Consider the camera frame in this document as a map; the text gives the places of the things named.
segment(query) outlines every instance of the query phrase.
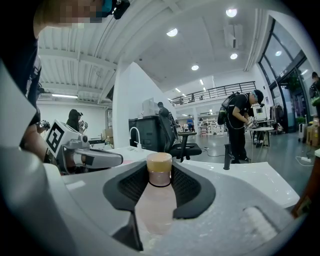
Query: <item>fluorescent light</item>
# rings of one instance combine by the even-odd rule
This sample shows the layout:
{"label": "fluorescent light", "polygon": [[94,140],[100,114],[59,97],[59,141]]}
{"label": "fluorescent light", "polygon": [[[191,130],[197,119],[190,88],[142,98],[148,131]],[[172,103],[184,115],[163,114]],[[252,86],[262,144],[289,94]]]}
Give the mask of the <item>fluorescent light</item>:
{"label": "fluorescent light", "polygon": [[228,15],[229,17],[233,18],[234,16],[237,15],[237,9],[229,9],[229,10],[226,10],[225,13],[226,15]]}
{"label": "fluorescent light", "polygon": [[78,99],[78,96],[73,96],[73,95],[64,95],[64,94],[52,94],[52,97]]}
{"label": "fluorescent light", "polygon": [[178,29],[174,28],[170,30],[168,33],[166,33],[169,37],[174,37],[178,34]]}
{"label": "fluorescent light", "polygon": [[230,56],[231,60],[235,60],[236,58],[238,58],[238,54],[236,54],[236,53],[231,54],[231,56]]}
{"label": "fluorescent light", "polygon": [[191,69],[192,69],[193,71],[196,71],[196,70],[199,69],[199,66],[198,66],[198,65],[194,65],[194,66],[191,67]]}

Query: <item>gray floor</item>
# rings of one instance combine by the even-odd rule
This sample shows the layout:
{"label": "gray floor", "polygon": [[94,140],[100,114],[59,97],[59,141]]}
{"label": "gray floor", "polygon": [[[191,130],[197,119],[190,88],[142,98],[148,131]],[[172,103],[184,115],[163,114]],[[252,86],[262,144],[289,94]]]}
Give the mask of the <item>gray floor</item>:
{"label": "gray floor", "polygon": [[[211,149],[208,150],[211,156],[219,156],[225,154],[224,144],[229,142],[229,137],[228,135],[210,135],[208,137],[196,135],[189,138],[188,142],[197,143],[202,149],[204,147]],[[249,133],[246,135],[245,149],[247,156],[251,158],[252,140]],[[305,157],[310,150],[308,155],[313,156],[311,158],[312,162],[302,162],[301,160],[300,162],[303,165],[313,165],[315,148],[298,142],[297,133],[289,133],[270,136],[270,148],[263,147],[261,152],[259,150],[260,148],[254,148],[253,162],[268,162],[301,196],[308,182],[312,167],[301,166],[295,157]],[[201,155],[192,156],[191,160],[210,163],[224,162],[224,156],[210,157],[208,153],[205,151]]]}

